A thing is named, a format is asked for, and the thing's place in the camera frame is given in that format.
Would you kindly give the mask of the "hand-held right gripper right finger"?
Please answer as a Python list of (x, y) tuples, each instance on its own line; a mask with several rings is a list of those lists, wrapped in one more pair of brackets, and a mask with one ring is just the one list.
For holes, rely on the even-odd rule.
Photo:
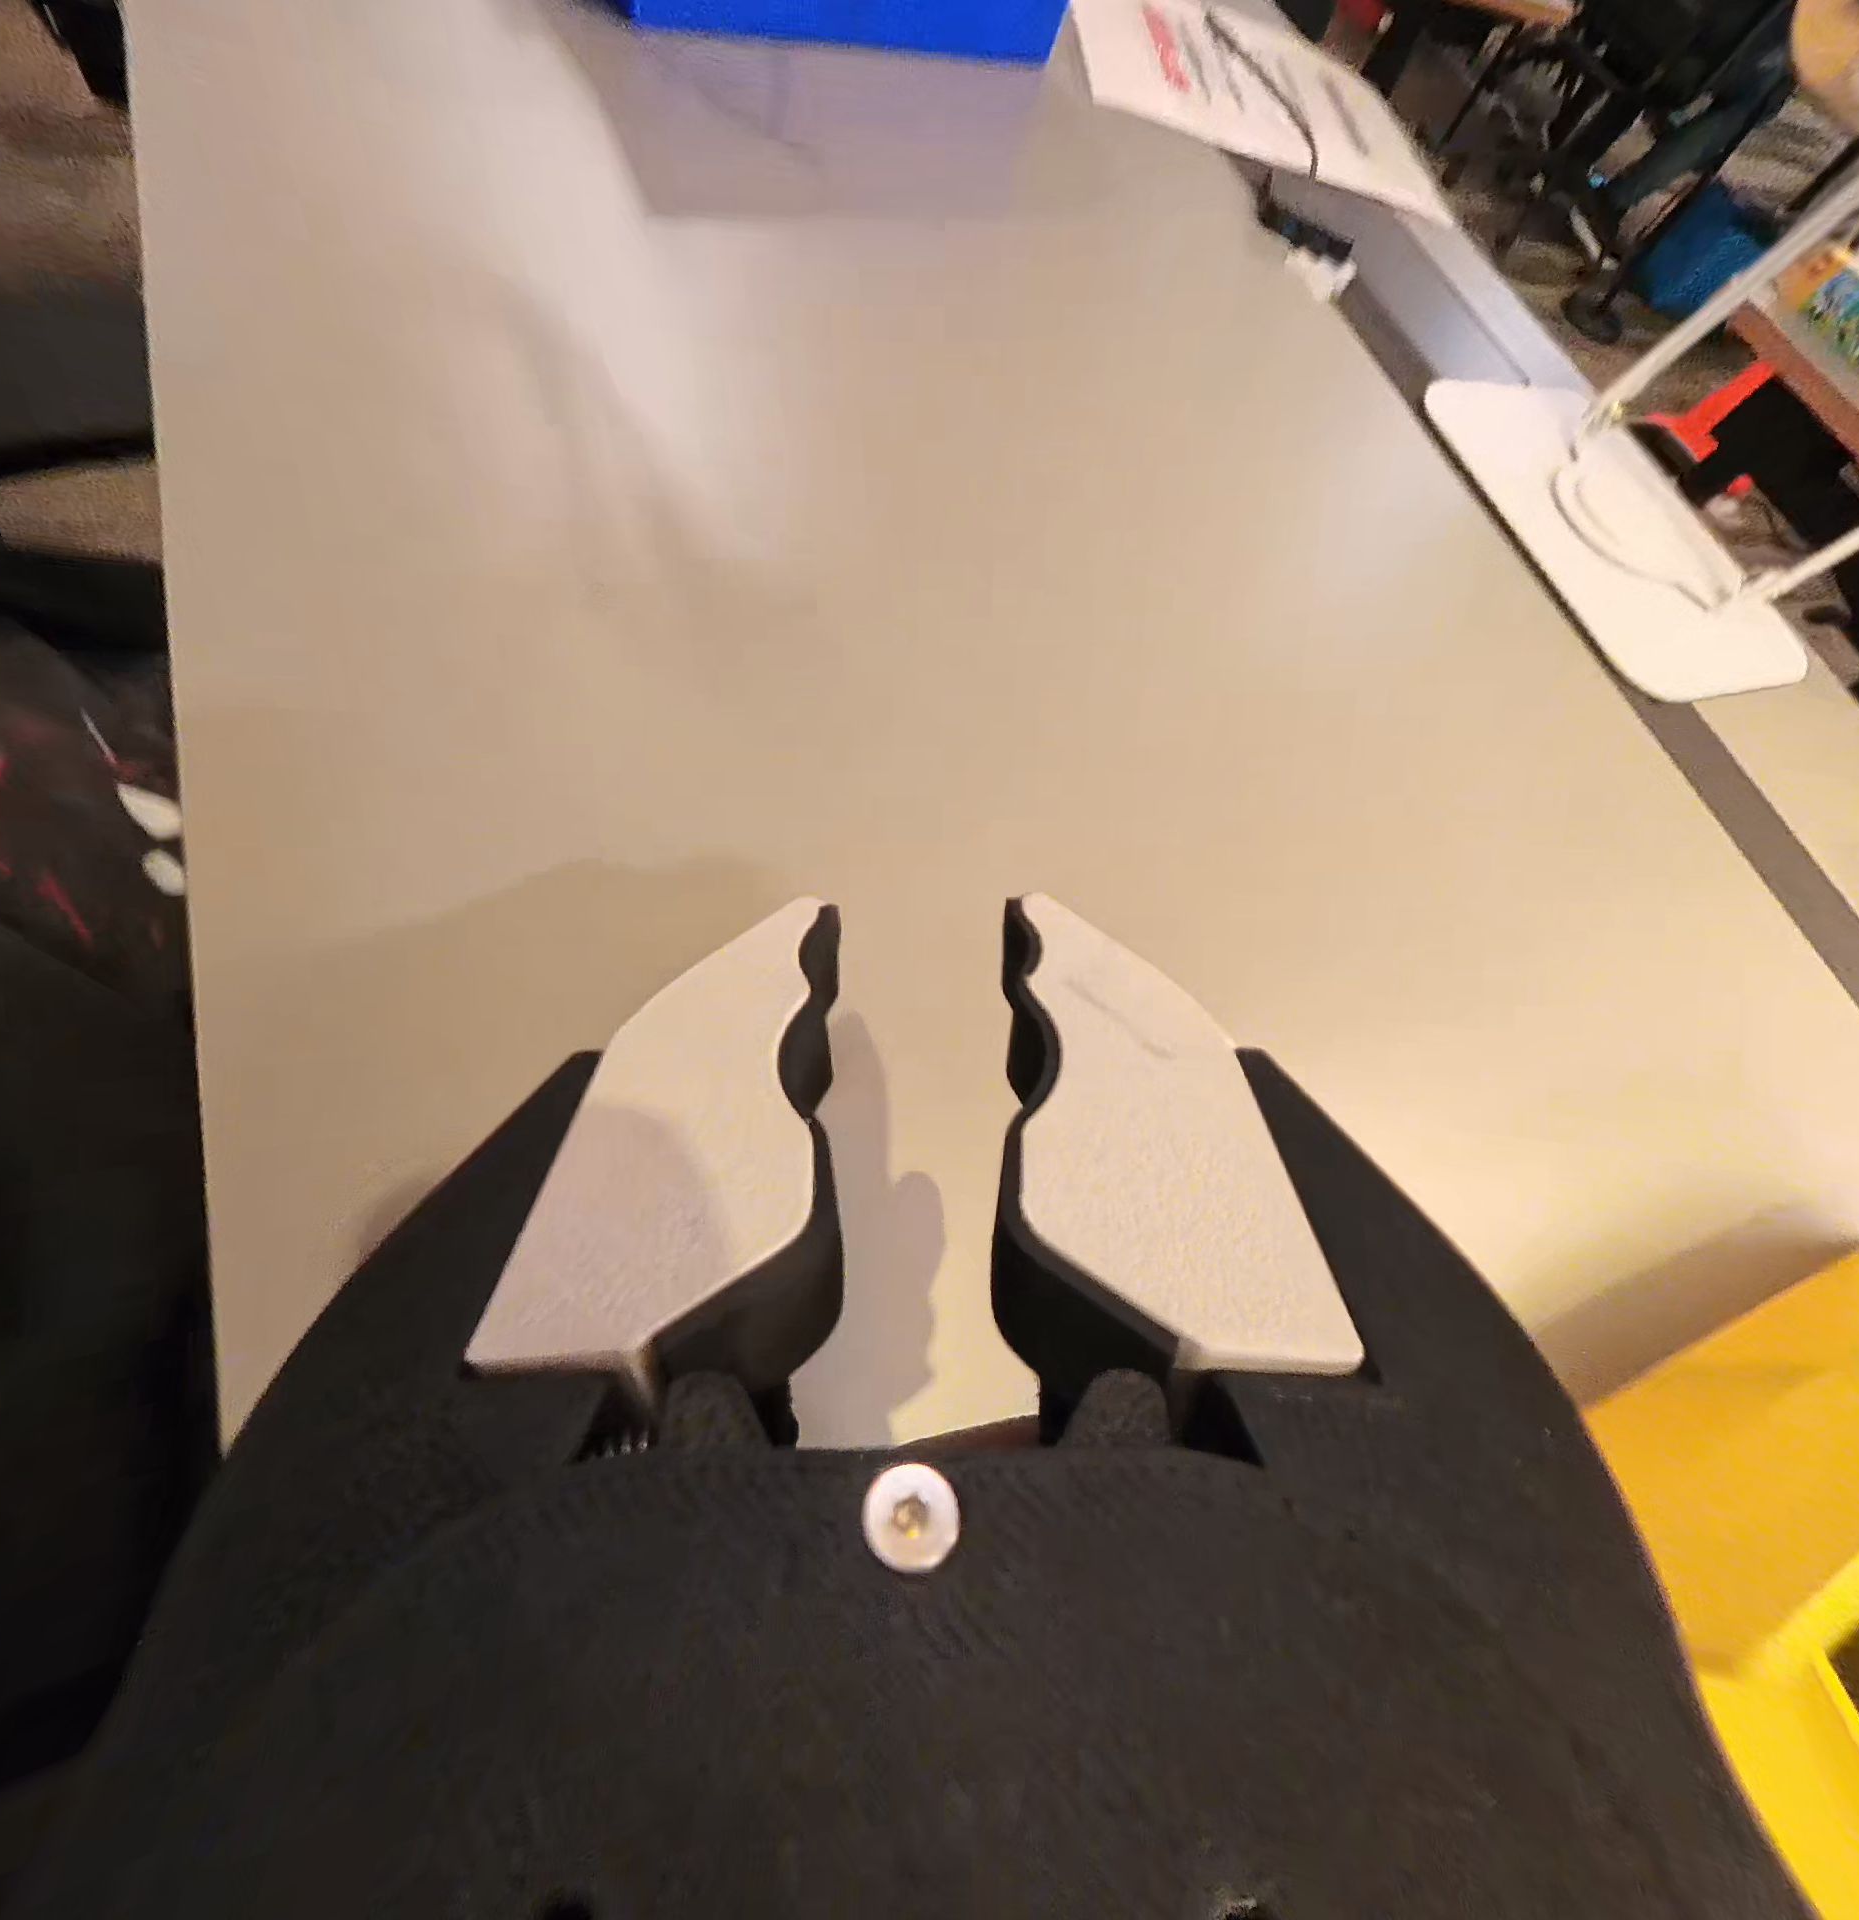
[(1347, 1377), (1362, 1338), (1224, 1027), (1050, 896), (1006, 902), (991, 1311), (1037, 1377)]

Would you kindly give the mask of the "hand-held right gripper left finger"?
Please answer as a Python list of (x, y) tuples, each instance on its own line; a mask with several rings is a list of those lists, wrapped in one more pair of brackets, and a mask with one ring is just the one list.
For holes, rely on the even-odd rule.
[(796, 899), (611, 1038), (471, 1332), (485, 1377), (783, 1387), (844, 1310), (821, 1100), (841, 913)]

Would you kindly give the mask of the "yellow plastic bin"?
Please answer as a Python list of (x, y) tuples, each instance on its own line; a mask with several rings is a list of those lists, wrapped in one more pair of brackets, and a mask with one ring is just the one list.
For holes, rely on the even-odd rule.
[(1815, 1913), (1859, 1917), (1859, 1252), (1586, 1425), (1746, 1798)]

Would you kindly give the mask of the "blue plastic bin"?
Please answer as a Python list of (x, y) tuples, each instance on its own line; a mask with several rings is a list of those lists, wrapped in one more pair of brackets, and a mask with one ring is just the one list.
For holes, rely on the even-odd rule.
[(611, 2), (630, 24), (869, 54), (1042, 63), (1067, 2)]

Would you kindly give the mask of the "person's dark clothing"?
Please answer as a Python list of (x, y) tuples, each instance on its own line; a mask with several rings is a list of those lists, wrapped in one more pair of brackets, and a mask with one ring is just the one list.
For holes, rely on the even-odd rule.
[(217, 1450), (166, 705), (0, 615), (0, 1795), (98, 1728)]

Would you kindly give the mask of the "white desk stand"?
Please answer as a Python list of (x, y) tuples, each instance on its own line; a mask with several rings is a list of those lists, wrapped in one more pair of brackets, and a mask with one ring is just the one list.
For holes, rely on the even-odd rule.
[(1859, 526), (1802, 565), (1748, 573), (1638, 445), (1631, 407), (1785, 270), (1859, 222), (1859, 160), (1781, 239), (1611, 385), (1433, 380), (1422, 419), (1554, 588), (1603, 659), (1638, 693), (1692, 705), (1805, 676), (1779, 602), (1859, 553)]

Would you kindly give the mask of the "orange traffic cone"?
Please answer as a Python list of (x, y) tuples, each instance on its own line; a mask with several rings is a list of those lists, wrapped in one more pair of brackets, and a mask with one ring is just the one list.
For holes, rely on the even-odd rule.
[(1714, 455), (1721, 427), (1772, 375), (1775, 367), (1765, 359), (1755, 359), (1684, 412), (1651, 413), (1631, 422), (1631, 431), (1671, 477), (1684, 479)]

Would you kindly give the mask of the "wooden side table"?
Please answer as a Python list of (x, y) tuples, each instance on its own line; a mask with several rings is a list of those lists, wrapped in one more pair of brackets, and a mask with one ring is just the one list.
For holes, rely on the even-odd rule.
[(1728, 329), (1859, 469), (1859, 367), (1795, 310), (1744, 302)]

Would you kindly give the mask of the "blue bag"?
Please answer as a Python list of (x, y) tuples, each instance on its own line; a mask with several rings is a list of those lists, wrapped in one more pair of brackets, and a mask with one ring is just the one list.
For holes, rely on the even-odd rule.
[(1631, 265), (1628, 290), (1649, 311), (1686, 320), (1775, 242), (1775, 217), (1721, 180), (1657, 229)]

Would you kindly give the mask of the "colourful toy box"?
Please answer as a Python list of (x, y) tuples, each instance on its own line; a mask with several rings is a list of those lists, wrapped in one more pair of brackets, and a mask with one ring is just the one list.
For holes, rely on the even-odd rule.
[(1859, 237), (1785, 268), (1775, 280), (1775, 301), (1859, 373)]

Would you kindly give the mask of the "laminated instruction sheet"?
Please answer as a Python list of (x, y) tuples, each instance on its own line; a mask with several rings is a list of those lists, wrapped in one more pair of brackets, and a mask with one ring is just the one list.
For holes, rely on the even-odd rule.
[(1231, 4), (1073, 4), (1090, 99), (1224, 155), (1452, 228), (1386, 97), (1285, 20)]

